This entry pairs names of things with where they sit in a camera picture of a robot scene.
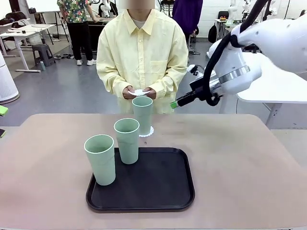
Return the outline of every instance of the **water bottle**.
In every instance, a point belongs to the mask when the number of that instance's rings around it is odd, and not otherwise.
[[[45,67],[45,64],[44,64],[43,61],[40,62],[40,65],[42,66],[42,70],[45,71],[45,70],[46,70],[46,67]]]

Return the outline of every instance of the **white sneaker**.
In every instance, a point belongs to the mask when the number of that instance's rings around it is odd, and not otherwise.
[[[96,65],[96,60],[92,59],[90,61],[87,61],[88,66]]]
[[[77,66],[81,66],[82,65],[82,60],[77,60]]]

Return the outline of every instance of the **yellow shirt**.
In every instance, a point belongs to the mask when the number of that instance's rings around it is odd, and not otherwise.
[[[98,42],[97,72],[106,90],[118,97],[123,113],[132,112],[123,90],[150,87],[157,92],[155,113],[171,113],[178,86],[186,74],[188,47],[179,25],[164,13],[151,10],[138,29],[127,10],[109,22]]]

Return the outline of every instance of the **hand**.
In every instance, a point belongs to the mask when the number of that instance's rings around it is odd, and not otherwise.
[[[99,19],[97,19],[96,17],[93,17],[92,20],[93,20],[94,23],[99,22]]]
[[[157,92],[154,89],[149,88],[149,87],[147,87],[146,89],[143,90],[143,92],[148,92],[148,91],[149,91],[149,93],[147,93],[146,96],[150,97],[153,100],[156,99]]]
[[[130,92],[134,92],[134,89],[133,87],[130,85],[130,86],[127,86],[124,90],[123,90],[123,96],[126,100],[131,100],[131,99],[134,99],[136,98],[136,96],[132,95],[129,93]]]

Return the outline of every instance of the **purple jacket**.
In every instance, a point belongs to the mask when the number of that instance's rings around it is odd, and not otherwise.
[[[192,34],[196,29],[202,9],[203,0],[175,0],[173,19],[185,34]]]

